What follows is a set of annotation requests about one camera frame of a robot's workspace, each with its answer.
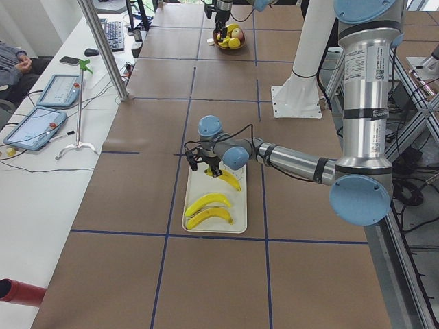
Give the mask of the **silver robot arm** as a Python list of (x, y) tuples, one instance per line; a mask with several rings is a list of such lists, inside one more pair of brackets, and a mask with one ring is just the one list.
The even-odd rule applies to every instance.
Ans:
[(317, 78), (333, 26), (344, 52), (343, 144), (338, 160), (312, 156), (258, 138), (234, 139), (215, 116), (198, 123), (199, 156), (220, 175), (249, 160), (330, 187), (343, 220), (369, 226), (390, 211), (392, 164), (385, 156), (390, 50), (403, 39), (404, 1), (310, 1), (290, 77), (272, 87), (277, 118), (318, 116)]
[[(249, 4), (253, 6), (254, 9), (261, 12), (268, 5), (276, 3), (276, 1), (248, 1)], [(211, 5), (205, 5), (205, 13), (208, 18), (211, 18), (211, 13), (216, 13), (215, 16), (215, 33), (219, 33), (222, 38), (226, 37), (227, 29), (226, 23), (230, 19), (231, 10), (233, 6), (233, 0), (218, 0), (212, 1)]]

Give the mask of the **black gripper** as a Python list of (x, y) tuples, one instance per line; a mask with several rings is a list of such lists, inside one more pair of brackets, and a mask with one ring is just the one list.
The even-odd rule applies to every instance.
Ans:
[(214, 0), (216, 41), (222, 41), (223, 38), (227, 37), (228, 30), (225, 23), (230, 18), (232, 6), (233, 0)]
[(222, 175), (222, 170), (219, 166), (221, 159), (216, 154), (212, 153), (211, 151), (202, 150), (201, 158), (209, 166), (205, 169), (206, 175), (212, 178)]

